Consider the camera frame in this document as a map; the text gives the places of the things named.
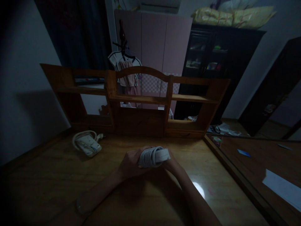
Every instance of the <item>glass cabinet door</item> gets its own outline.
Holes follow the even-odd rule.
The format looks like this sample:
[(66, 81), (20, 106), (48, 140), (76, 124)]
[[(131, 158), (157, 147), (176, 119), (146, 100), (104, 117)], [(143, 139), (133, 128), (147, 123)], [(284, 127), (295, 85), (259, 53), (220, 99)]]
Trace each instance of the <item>glass cabinet door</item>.
[[(208, 45), (213, 36), (213, 32), (195, 31), (191, 33), (186, 53), (186, 64), (184, 65), (183, 77), (201, 77), (201, 73), (205, 68), (206, 53), (208, 52)], [(199, 91), (199, 86), (181, 84), (179, 93), (193, 95)]]
[(202, 78), (223, 78), (226, 72), (225, 60), (231, 49), (234, 35), (231, 33), (216, 33), (209, 51)]
[(191, 34), (189, 48), (187, 50), (186, 65), (184, 70), (185, 77), (199, 77), (200, 70), (203, 69), (203, 58), (206, 46), (211, 33)]

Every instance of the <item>white wall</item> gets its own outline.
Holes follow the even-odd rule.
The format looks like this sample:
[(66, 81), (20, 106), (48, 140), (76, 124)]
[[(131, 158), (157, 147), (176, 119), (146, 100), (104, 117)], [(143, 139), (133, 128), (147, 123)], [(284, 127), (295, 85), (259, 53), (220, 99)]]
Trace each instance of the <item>white wall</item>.
[[(212, 0), (182, 0), (178, 15), (190, 17), (195, 9), (209, 6), (212, 2)], [(125, 3), (127, 8), (132, 8), (138, 5), (138, 0), (127, 0)], [(267, 33), (259, 43), (223, 114), (225, 118), (240, 117), (286, 42), (301, 36), (300, 0), (258, 0), (255, 7), (259, 6), (275, 6), (277, 13), (260, 28)]]
[[(103, 89), (104, 85), (84, 85), (83, 87)], [(102, 105), (107, 105), (106, 96), (81, 94), (82, 101), (88, 115), (99, 115), (99, 109), (102, 110)]]
[(0, 48), (1, 165), (70, 127), (39, 65), (59, 58), (34, 1), (20, 2)]

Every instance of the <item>hand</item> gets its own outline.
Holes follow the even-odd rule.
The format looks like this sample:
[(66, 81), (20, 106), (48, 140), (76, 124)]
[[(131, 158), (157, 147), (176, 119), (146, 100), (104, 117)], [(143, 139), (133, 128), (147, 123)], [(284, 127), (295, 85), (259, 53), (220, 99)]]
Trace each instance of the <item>hand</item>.
[(139, 176), (151, 170), (151, 168), (141, 169), (138, 167), (140, 155), (147, 148), (150, 147), (144, 146), (142, 148), (139, 148), (138, 150), (129, 151), (125, 154), (117, 170), (121, 175), (122, 180), (126, 180), (134, 176)]
[(166, 160), (162, 163), (162, 166), (164, 169), (168, 170), (171, 172), (173, 175), (175, 175), (176, 171), (180, 167), (180, 164), (177, 162), (175, 157), (173, 156), (172, 152), (168, 150), (170, 159)]

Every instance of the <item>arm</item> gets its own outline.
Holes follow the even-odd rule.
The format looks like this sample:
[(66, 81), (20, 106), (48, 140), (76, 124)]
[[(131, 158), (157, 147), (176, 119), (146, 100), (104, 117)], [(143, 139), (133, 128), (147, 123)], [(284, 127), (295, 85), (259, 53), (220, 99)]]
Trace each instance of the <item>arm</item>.
[[(137, 165), (141, 153), (147, 148), (149, 147), (127, 152), (117, 169), (83, 194), (80, 197), (82, 211), (84, 213), (92, 212), (123, 181), (149, 171), (150, 169), (140, 169)], [(86, 217), (78, 212), (76, 201), (74, 201), (66, 210), (49, 221), (47, 225), (82, 225)]]
[(221, 225), (207, 202), (193, 185), (183, 167), (176, 161), (169, 151), (170, 160), (165, 161), (162, 166), (171, 172), (178, 180), (188, 206), (194, 219), (195, 225)]

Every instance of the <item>pink wardrobe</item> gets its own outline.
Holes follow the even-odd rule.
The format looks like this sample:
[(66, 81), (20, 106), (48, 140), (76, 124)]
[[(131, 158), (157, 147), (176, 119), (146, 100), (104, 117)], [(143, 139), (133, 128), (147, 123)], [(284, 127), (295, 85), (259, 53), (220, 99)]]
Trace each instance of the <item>pink wardrobe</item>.
[[(143, 66), (152, 67), (166, 75), (182, 75), (192, 18), (115, 10), (118, 39), (119, 19), (123, 21), (132, 55), (140, 59)], [(144, 96), (166, 96), (166, 83), (156, 77), (143, 74), (141, 87)], [(180, 84), (175, 83), (173, 92), (177, 94), (179, 87)], [(159, 105), (142, 104), (142, 108), (147, 109), (158, 107)], [(172, 101), (173, 113), (175, 107), (176, 101)]]

